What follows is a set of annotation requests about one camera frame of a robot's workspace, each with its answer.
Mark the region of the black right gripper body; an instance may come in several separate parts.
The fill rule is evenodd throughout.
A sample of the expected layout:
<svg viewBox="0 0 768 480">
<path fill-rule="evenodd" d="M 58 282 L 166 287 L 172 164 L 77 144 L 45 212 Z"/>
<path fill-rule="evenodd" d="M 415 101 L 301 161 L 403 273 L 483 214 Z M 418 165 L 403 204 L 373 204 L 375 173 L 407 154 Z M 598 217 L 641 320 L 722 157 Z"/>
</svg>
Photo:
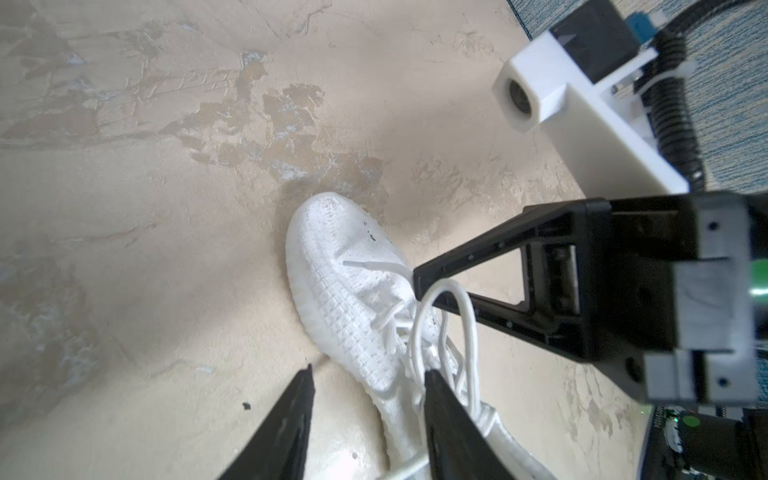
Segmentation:
<svg viewBox="0 0 768 480">
<path fill-rule="evenodd" d="M 767 256 L 765 193 L 615 200 L 606 253 L 601 373 L 644 404 L 757 400 L 750 290 Z"/>
</svg>

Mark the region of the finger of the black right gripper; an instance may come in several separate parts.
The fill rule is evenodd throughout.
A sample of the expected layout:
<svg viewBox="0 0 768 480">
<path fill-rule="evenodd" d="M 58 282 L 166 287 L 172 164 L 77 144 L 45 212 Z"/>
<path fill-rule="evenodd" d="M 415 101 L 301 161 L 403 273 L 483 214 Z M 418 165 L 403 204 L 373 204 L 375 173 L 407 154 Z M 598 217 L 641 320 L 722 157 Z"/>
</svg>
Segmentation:
<svg viewBox="0 0 768 480">
<path fill-rule="evenodd" d="M 512 219 L 416 267 L 416 298 L 423 299 L 441 279 L 534 243 L 572 245 L 581 272 L 582 257 L 593 249 L 594 238 L 607 229 L 610 213 L 610 202 L 603 198 L 528 206 Z"/>
<path fill-rule="evenodd" d="M 599 361 L 594 309 L 580 287 L 533 305 L 511 305 L 473 293 L 469 298 L 470 312 L 482 325 L 575 362 Z"/>
</svg>

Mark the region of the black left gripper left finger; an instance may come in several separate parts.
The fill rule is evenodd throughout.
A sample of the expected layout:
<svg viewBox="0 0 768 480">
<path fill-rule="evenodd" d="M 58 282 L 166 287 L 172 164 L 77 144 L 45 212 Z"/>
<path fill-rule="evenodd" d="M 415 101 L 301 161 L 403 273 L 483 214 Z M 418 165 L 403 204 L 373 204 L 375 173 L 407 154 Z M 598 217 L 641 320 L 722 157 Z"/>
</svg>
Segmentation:
<svg viewBox="0 0 768 480">
<path fill-rule="evenodd" d="M 303 479 L 315 385 L 312 365 L 300 369 L 239 455 L 225 480 Z"/>
</svg>

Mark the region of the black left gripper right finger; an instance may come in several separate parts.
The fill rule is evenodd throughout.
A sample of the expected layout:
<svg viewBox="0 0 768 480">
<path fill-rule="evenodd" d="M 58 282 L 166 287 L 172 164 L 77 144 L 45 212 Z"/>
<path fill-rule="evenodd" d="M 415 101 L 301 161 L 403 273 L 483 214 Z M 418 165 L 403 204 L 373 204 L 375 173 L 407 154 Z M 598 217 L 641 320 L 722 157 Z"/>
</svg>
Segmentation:
<svg viewBox="0 0 768 480">
<path fill-rule="evenodd" d="M 514 479 L 437 370 L 425 373 L 425 388 L 424 423 L 431 478 Z"/>
</svg>

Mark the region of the white shoelace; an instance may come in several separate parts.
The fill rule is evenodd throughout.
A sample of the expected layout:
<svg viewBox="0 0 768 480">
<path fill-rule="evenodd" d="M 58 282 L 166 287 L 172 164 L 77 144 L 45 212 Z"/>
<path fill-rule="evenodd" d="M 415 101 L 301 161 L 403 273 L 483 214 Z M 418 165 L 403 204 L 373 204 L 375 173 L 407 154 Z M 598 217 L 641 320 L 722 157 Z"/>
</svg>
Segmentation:
<svg viewBox="0 0 768 480">
<path fill-rule="evenodd" d="M 498 425 L 480 399 L 476 317 L 468 293 L 440 280 L 421 300 L 412 272 L 392 262 L 346 261 L 351 285 L 341 298 L 342 365 L 365 387 L 383 421 L 389 479 L 422 479 L 428 451 L 425 373 L 437 370 L 483 438 Z"/>
</svg>

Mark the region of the white sneaker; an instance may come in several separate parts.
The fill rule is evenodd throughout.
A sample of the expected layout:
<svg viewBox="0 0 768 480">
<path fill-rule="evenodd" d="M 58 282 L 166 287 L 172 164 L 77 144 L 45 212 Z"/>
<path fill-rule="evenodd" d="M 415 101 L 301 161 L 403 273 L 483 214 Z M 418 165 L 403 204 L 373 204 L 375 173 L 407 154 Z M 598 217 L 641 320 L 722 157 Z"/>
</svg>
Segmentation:
<svg viewBox="0 0 768 480">
<path fill-rule="evenodd" d="M 476 315 L 458 281 L 439 280 L 418 297 L 412 270 L 381 226 L 333 192 L 297 209 L 285 249 L 307 334 L 362 384 L 380 414 L 390 478 L 428 475 L 423 403 L 430 370 L 442 375 L 510 473 L 550 477 L 481 398 Z"/>
</svg>

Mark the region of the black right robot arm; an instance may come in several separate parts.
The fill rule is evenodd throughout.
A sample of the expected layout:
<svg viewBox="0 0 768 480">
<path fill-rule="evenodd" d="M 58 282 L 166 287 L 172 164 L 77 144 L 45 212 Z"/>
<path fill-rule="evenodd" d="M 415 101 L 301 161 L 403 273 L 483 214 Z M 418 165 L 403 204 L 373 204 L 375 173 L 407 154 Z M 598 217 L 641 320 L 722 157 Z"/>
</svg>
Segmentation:
<svg viewBox="0 0 768 480">
<path fill-rule="evenodd" d="M 767 197 L 689 193 L 536 205 L 417 267 L 442 279 L 518 252 L 524 297 L 472 295 L 478 321 L 595 366 L 654 411 L 643 479 L 763 479 Z"/>
</svg>

